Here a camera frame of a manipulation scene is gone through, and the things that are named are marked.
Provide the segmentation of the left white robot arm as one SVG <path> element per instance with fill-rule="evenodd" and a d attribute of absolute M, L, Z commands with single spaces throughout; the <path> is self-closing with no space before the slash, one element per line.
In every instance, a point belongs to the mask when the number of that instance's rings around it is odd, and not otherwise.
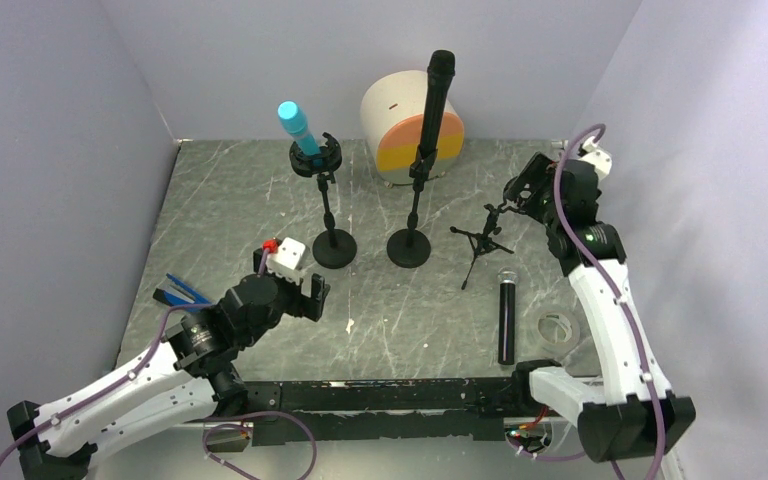
<path fill-rule="evenodd" d="M 315 274 L 311 290 L 274 273 L 244 277 L 216 304 L 175 307 L 135 359 L 77 392 L 45 404 L 22 401 L 7 413 L 26 479 L 83 479 L 111 453 L 179 423 L 237 418 L 250 404 L 233 365 L 284 316 L 318 321 L 330 292 Z"/>

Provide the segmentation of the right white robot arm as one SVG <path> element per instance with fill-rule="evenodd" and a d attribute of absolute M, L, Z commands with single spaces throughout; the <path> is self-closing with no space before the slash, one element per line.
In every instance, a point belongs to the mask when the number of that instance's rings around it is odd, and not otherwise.
<path fill-rule="evenodd" d="M 651 352 L 620 235 L 597 218 L 596 168 L 583 159 L 556 166 L 542 153 L 533 155 L 503 196 L 544 226 L 549 250 L 583 308 L 602 383 L 587 385 L 554 360 L 522 362 L 509 390 L 511 405 L 524 415 L 547 406 L 562 416 L 594 462 L 659 459 L 695 420 L 694 403 L 674 393 Z"/>

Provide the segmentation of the black tripod shock-mount stand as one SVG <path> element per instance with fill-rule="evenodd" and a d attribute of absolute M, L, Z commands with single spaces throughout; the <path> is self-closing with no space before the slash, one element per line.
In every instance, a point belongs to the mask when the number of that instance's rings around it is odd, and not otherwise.
<path fill-rule="evenodd" d="M 502 231 L 502 227 L 499 225 L 500 217 L 507 212 L 525 214 L 525 201 L 526 198 L 524 196 L 517 195 L 516 197 L 504 196 L 502 202 L 498 205 L 485 204 L 484 208 L 487 211 L 487 216 L 480 232 L 469 232 L 455 226 L 450 227 L 451 233 L 463 235 L 468 239 L 472 253 L 469 269 L 460 287 L 461 290 L 466 289 L 469 277 L 478 258 L 497 250 L 501 250 L 508 254 L 515 253 L 514 250 L 498 243 L 494 237 L 499 235 Z"/>

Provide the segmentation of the silver mesh black microphone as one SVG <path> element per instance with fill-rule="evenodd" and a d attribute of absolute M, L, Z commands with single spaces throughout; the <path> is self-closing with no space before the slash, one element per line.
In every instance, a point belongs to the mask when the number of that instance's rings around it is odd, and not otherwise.
<path fill-rule="evenodd" d="M 518 275 L 511 268 L 503 268 L 498 274 L 499 281 L 499 327 L 497 362 L 500 365 L 515 363 L 516 338 L 516 290 Z"/>

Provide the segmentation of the cyan blue microphone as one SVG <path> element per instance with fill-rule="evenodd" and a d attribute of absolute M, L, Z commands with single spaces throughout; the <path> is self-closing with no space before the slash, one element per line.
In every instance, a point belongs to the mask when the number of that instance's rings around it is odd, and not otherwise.
<path fill-rule="evenodd" d="M 283 101 L 277 107 L 277 115 L 284 131 L 294 140 L 290 158 L 298 165 L 322 169 L 324 163 L 320 145 L 310 132 L 308 119 L 302 108 L 294 101 Z"/>

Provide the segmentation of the black round-base shock-mount stand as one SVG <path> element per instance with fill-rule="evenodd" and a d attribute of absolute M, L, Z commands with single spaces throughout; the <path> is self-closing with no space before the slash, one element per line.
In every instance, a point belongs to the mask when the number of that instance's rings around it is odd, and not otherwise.
<path fill-rule="evenodd" d="M 325 230 L 313 241 L 313 257 L 322 267 L 340 269 L 354 260 L 357 254 L 357 243 L 348 231 L 336 227 L 328 190 L 331 184 L 336 183 L 335 172 L 342 165 L 342 150 L 339 141 L 333 135 L 324 132 L 323 136 L 325 144 L 319 147 L 317 155 L 304 153 L 298 143 L 294 142 L 288 156 L 290 166 L 296 175 L 316 178 L 322 197 Z"/>

